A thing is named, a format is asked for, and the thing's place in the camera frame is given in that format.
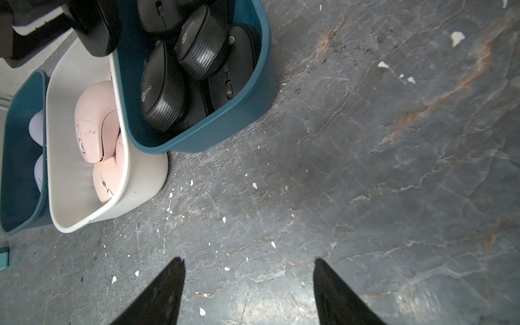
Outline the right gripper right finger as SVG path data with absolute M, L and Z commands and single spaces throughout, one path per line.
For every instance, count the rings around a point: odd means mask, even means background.
M 320 324 L 385 324 L 322 258 L 313 285 Z

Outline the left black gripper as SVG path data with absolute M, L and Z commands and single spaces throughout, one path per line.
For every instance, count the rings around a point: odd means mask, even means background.
M 111 54 L 122 24 L 116 1 L 2 1 L 1 59 L 13 69 L 73 29 L 95 57 Z

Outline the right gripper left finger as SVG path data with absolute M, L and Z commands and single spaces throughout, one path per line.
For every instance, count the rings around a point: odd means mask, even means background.
M 177 324 L 185 277 L 185 261 L 174 258 L 112 323 Z

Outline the black mouse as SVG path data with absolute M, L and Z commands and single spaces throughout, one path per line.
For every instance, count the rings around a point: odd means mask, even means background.
M 174 136 L 180 135 L 214 112 L 207 80 L 188 79 L 184 116 L 172 127 Z
M 141 78 L 139 105 L 143 120 L 165 133 L 180 120 L 186 109 L 184 73 L 168 44 L 159 41 L 149 55 Z
M 207 4 L 200 5 L 181 28 L 175 45 L 177 62 L 195 80 L 212 77 L 229 50 L 226 19 Z
M 188 10 L 172 0 L 138 0 L 138 14 L 143 29 L 153 35 L 166 35 L 180 30 Z
M 208 79 L 211 104 L 215 110 L 242 91 L 255 70 L 261 51 L 261 37 L 247 24 L 231 24 L 228 43 L 226 59 Z

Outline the pink mouse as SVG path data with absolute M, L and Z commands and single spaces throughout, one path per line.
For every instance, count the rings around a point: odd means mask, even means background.
M 81 94 L 74 126 L 85 161 L 100 163 L 114 157 L 120 124 L 112 81 L 95 83 Z
M 123 144 L 122 134 L 119 134 L 116 142 L 115 148 L 115 161 L 116 166 L 120 173 L 123 173 L 124 164 L 125 164 L 125 148 Z
M 93 185 L 102 204 L 106 204 L 114 197 L 120 181 L 121 171 L 115 157 L 93 165 Z

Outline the purple mouse bottom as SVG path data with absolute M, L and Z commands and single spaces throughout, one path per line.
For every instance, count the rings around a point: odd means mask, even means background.
M 44 127 L 45 127 L 45 115 L 43 110 L 37 112 L 30 120 L 28 125 L 29 134 L 34 142 L 39 146 L 43 147 L 44 143 Z

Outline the purple mouse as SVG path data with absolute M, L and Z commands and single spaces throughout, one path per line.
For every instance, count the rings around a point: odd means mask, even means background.
M 39 192 L 42 191 L 43 187 L 43 155 L 41 155 L 34 166 L 34 177 Z
M 44 143 L 44 127 L 45 127 L 45 115 L 43 110 L 37 112 L 30 120 L 28 125 L 29 134 L 34 142 L 39 146 L 43 147 Z

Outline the purple mouse top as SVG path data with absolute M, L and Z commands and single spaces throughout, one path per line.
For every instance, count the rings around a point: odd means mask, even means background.
M 39 192 L 42 191 L 43 187 L 43 155 L 41 155 L 34 166 L 34 177 Z

